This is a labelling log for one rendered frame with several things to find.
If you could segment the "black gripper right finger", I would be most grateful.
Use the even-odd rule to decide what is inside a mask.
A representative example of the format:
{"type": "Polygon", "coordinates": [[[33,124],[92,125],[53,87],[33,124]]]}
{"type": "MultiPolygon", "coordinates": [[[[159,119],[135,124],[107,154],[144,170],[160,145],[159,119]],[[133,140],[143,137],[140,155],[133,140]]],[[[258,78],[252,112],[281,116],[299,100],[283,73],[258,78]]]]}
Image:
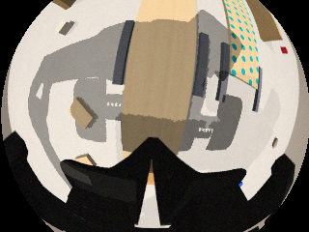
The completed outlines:
{"type": "Polygon", "coordinates": [[[242,167],[215,173],[197,173],[197,170],[179,159],[158,138],[154,138],[152,170],[161,225],[173,225],[171,220],[196,194],[234,186],[242,182],[247,174],[242,167]]]}

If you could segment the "tan wooden tray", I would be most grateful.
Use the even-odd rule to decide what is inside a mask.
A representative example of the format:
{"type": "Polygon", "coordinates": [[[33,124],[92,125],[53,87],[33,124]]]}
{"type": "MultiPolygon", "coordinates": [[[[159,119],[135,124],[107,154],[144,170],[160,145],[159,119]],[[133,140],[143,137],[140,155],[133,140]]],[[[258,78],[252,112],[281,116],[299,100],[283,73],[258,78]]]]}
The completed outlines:
{"type": "MultiPolygon", "coordinates": [[[[74,0],[53,0],[53,3],[63,9],[72,7],[74,0]]],[[[256,26],[258,26],[260,39],[263,42],[273,42],[273,40],[287,40],[285,31],[281,23],[275,19],[275,16],[267,10],[259,0],[246,0],[248,8],[254,15],[256,26]]]]}

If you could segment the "cream strip with teal polka dots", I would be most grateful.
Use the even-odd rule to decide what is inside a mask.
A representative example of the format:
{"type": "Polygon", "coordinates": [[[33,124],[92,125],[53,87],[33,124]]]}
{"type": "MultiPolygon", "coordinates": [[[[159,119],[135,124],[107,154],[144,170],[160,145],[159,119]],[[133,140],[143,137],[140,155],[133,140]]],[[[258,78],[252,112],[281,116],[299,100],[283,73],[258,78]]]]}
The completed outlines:
{"type": "Polygon", "coordinates": [[[254,27],[243,0],[223,0],[228,24],[229,73],[258,89],[259,53],[254,27]]]}

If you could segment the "small red cylinder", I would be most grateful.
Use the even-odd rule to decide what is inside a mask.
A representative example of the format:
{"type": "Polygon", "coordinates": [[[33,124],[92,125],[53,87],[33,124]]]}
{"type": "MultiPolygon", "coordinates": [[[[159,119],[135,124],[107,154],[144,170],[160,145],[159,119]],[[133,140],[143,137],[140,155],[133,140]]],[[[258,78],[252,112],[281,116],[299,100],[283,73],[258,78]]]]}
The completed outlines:
{"type": "Polygon", "coordinates": [[[287,53],[287,47],[281,46],[282,54],[289,54],[287,53]]]}

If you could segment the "tan strip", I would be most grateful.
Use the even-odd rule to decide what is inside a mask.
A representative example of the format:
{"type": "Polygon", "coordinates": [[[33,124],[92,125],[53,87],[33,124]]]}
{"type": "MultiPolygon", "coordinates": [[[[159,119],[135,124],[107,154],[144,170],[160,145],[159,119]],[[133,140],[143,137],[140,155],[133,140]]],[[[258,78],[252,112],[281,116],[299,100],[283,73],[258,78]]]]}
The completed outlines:
{"type": "Polygon", "coordinates": [[[123,155],[153,136],[181,149],[197,45],[194,0],[142,0],[128,47],[123,155]]]}

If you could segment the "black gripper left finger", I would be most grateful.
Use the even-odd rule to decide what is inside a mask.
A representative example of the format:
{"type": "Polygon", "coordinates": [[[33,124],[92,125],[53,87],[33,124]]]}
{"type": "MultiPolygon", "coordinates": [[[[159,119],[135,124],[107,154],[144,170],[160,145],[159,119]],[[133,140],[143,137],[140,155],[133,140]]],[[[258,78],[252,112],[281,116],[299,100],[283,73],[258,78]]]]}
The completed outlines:
{"type": "Polygon", "coordinates": [[[117,165],[92,166],[74,159],[63,159],[61,169],[71,186],[126,202],[131,219],[138,225],[150,177],[153,150],[154,137],[148,136],[130,156],[121,159],[117,165]]]}

